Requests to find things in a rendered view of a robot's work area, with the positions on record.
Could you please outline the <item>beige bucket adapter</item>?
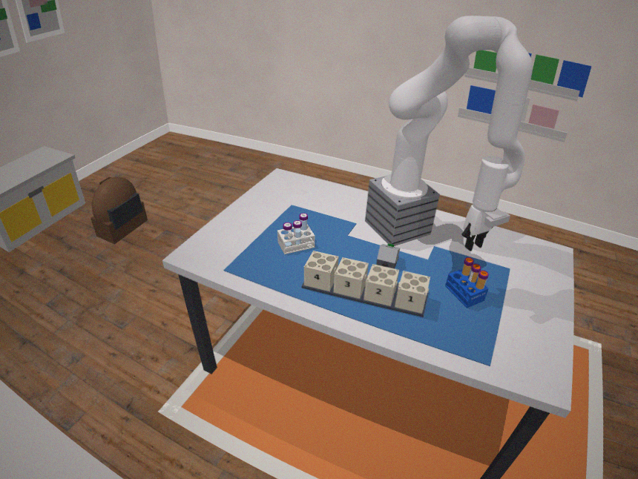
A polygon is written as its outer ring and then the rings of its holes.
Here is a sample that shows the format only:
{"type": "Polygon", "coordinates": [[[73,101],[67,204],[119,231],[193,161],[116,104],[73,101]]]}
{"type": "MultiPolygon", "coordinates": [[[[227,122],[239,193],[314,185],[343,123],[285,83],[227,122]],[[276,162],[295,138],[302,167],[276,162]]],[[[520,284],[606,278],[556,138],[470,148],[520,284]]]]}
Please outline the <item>beige bucket adapter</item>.
{"type": "Polygon", "coordinates": [[[391,306],[398,273],[398,269],[372,264],[366,279],[364,300],[391,306]]]}
{"type": "Polygon", "coordinates": [[[338,268],[338,256],[313,251],[304,265],[304,285],[330,291],[338,268]]]}
{"type": "Polygon", "coordinates": [[[401,281],[398,284],[395,307],[422,314],[429,291],[429,282],[430,277],[428,276],[403,271],[401,281]]]}
{"type": "Polygon", "coordinates": [[[367,262],[342,257],[335,272],[334,293],[360,299],[366,285],[368,266],[367,262]]]}

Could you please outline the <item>blue flat mat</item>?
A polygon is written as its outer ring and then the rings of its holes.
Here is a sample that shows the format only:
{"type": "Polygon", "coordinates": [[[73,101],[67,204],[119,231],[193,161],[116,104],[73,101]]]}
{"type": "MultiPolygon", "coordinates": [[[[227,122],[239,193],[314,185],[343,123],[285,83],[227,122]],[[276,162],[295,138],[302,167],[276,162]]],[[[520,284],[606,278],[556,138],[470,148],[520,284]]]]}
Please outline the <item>blue flat mat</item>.
{"type": "MultiPolygon", "coordinates": [[[[395,269],[398,283],[403,271],[430,277],[424,316],[356,302],[302,288],[304,265],[313,251],[376,265],[380,245],[348,236],[356,223],[288,207],[224,271],[312,305],[333,311],[393,334],[490,366],[507,289],[510,268],[471,257],[489,276],[485,300],[466,308],[446,287],[448,274],[464,267],[469,257],[434,246],[429,259],[399,252],[395,269]],[[299,215],[308,214],[307,225],[315,235],[315,247],[284,254],[277,230],[285,222],[293,227],[299,215]]],[[[367,275],[367,276],[368,276],[367,275]]]]}

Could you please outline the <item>blue tube rack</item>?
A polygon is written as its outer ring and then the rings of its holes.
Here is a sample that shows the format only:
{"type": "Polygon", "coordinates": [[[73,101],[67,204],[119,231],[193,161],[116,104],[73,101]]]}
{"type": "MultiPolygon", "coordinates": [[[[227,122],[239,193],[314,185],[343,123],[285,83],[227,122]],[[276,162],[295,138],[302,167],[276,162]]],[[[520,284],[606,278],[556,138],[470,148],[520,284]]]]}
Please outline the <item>blue tube rack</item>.
{"type": "Polygon", "coordinates": [[[469,308],[473,305],[481,303],[485,300],[485,297],[488,292],[488,287],[484,286],[484,288],[477,289],[476,283],[470,282],[469,276],[464,276],[462,274],[462,269],[450,273],[447,278],[446,287],[454,294],[454,296],[466,307],[469,308]],[[461,279],[460,279],[461,277],[461,279]],[[457,279],[456,279],[457,278],[457,279]],[[466,281],[463,283],[462,281],[466,281]],[[461,283],[460,283],[461,282],[461,283]],[[468,284],[468,285],[467,285],[468,284]],[[472,289],[469,289],[472,288],[472,289]],[[474,292],[474,289],[476,292],[474,292]],[[462,293],[463,292],[463,293],[462,293]],[[473,293],[474,292],[474,293],[473,293]]]}

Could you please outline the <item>sample tube with purple cap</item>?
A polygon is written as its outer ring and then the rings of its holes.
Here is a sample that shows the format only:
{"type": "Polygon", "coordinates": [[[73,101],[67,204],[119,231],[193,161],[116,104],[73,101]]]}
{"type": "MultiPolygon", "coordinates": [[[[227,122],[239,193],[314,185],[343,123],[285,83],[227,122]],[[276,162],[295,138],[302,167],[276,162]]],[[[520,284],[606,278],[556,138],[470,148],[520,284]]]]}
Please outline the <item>sample tube with purple cap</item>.
{"type": "Polygon", "coordinates": [[[474,263],[474,260],[472,258],[470,258],[470,257],[466,257],[464,259],[464,267],[462,269],[462,274],[464,276],[470,275],[471,266],[472,266],[473,263],[474,263]]]}
{"type": "Polygon", "coordinates": [[[481,270],[481,266],[479,264],[472,264],[471,272],[470,272],[470,276],[469,276],[469,281],[470,282],[472,282],[472,283],[476,282],[480,270],[481,270]]]}
{"type": "Polygon", "coordinates": [[[482,270],[482,271],[480,271],[478,273],[478,280],[477,280],[477,283],[476,283],[476,288],[477,289],[481,289],[482,290],[484,288],[488,276],[489,276],[489,274],[488,274],[487,271],[483,271],[482,270]]]}

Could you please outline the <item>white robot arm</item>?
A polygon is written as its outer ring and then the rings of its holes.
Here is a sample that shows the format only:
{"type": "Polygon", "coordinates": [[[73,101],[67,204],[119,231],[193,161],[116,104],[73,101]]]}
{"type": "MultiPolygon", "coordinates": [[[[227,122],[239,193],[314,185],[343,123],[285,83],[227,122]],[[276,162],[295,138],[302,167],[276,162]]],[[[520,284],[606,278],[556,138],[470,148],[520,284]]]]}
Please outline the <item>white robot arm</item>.
{"type": "Polygon", "coordinates": [[[517,184],[524,166],[524,149],[517,134],[533,72],[532,60],[518,39],[516,26],[498,16],[462,16],[449,25],[445,41],[442,54],[426,70],[397,87],[389,98],[393,116],[409,121],[398,130],[392,174],[382,179],[381,186],[402,199],[417,199],[427,193],[427,184],[421,179],[424,157],[428,137],[447,109],[445,91],[467,72],[471,53],[493,50],[499,77],[487,138],[492,146],[503,148],[504,156],[482,159],[473,196],[473,204],[487,210],[483,211],[488,215],[484,224],[492,228],[509,222],[510,215],[497,207],[502,191],[517,184]]]}

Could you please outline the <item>white tube rack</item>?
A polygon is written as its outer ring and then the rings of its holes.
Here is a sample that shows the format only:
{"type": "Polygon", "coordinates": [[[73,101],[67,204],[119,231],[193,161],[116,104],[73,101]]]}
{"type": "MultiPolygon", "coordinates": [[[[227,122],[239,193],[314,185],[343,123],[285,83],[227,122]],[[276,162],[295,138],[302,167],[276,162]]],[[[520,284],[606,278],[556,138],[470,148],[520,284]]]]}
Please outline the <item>white tube rack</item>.
{"type": "Polygon", "coordinates": [[[301,230],[301,237],[299,238],[295,238],[294,232],[292,232],[292,238],[290,240],[286,240],[284,239],[284,234],[281,234],[282,231],[284,231],[284,229],[277,230],[277,241],[284,254],[290,254],[315,247],[315,235],[308,225],[306,230],[301,230]],[[307,236],[304,235],[305,232],[307,232],[307,236]],[[295,240],[301,240],[301,244],[295,245],[295,240]],[[286,247],[286,242],[292,242],[292,245],[286,247]]]}

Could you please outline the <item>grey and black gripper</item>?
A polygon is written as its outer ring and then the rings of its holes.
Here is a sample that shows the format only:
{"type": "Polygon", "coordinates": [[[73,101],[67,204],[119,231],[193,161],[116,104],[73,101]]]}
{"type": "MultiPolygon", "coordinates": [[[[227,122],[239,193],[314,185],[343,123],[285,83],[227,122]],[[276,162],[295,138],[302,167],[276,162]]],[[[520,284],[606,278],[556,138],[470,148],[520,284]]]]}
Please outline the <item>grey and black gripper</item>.
{"type": "Polygon", "coordinates": [[[483,211],[483,209],[477,208],[474,204],[471,205],[470,210],[467,213],[466,220],[464,222],[464,231],[461,234],[463,237],[467,238],[466,248],[469,251],[472,251],[474,245],[474,238],[476,236],[475,244],[481,248],[484,242],[484,238],[486,237],[489,230],[492,228],[488,228],[484,225],[485,217],[488,217],[483,211]],[[472,237],[470,237],[470,235],[472,237]]]}

